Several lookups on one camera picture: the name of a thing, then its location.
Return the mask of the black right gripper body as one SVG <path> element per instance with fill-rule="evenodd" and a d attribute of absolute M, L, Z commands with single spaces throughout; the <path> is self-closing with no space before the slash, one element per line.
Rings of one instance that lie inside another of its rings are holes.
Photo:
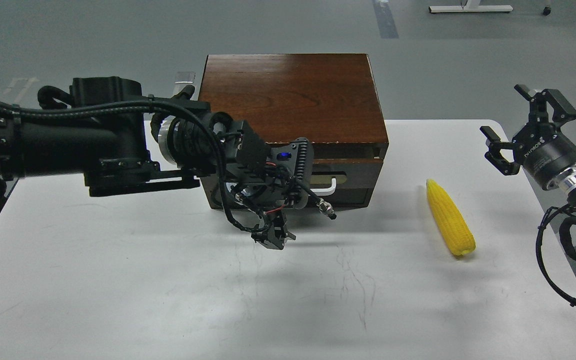
<path fill-rule="evenodd" d="M 556 187 L 554 178 L 576 166 L 576 145 L 553 123 L 528 122 L 512 137 L 519 146 L 514 161 L 521 164 L 544 191 Z"/>

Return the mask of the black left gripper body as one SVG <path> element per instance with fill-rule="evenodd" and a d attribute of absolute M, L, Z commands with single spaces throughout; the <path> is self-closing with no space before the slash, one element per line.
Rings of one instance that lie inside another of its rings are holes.
<path fill-rule="evenodd" d="M 281 228 L 286 229 L 286 216 L 283 210 L 271 210 L 267 214 L 269 220 L 269 227 L 265 231 L 279 231 Z"/>

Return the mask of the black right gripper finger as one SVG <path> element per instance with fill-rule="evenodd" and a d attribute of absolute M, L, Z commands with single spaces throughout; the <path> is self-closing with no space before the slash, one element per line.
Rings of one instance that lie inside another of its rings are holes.
<path fill-rule="evenodd" d="M 529 102 L 529 125 L 550 125 L 560 130 L 566 123 L 576 120 L 576 109 L 558 89 L 546 88 L 530 95 L 530 89 L 524 84 L 516 84 L 513 88 Z"/>
<path fill-rule="evenodd" d="M 516 161 L 508 161 L 502 155 L 502 150 L 519 150 L 515 142 L 501 141 L 501 138 L 490 126 L 480 126 L 480 132 L 486 137 L 487 152 L 484 157 L 504 176 L 514 176 L 519 173 L 521 164 Z"/>

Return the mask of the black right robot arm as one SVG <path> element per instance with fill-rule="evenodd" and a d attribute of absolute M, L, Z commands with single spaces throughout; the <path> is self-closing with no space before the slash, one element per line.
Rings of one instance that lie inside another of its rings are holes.
<path fill-rule="evenodd" d="M 576 298 L 551 280 L 542 255 L 544 232 L 560 214 L 566 215 L 558 227 L 558 240 L 565 254 L 576 262 L 576 145 L 562 132 L 562 127 L 576 120 L 576 109 L 558 89 L 542 89 L 531 94 L 526 85 L 516 84 L 515 91 L 529 103 L 528 120 L 510 141 L 502 139 L 489 126 L 480 131 L 486 137 L 485 158 L 505 176 L 521 169 L 544 190 L 560 189 L 566 196 L 561 207 L 549 207 L 538 225 L 535 257 L 546 282 L 570 306 Z"/>

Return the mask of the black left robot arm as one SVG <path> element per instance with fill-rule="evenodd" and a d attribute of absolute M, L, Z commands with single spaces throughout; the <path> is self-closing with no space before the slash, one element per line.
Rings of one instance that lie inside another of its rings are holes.
<path fill-rule="evenodd" d="M 194 87 L 162 98 L 118 76 L 75 78 L 69 91 L 43 86 L 39 109 L 0 101 L 0 199 L 7 182 L 82 174 L 92 198 L 194 189 L 215 176 L 210 198 L 229 223 L 268 249 L 295 239 L 286 209 L 313 201 L 313 144 L 268 145 L 245 120 L 192 100 Z"/>

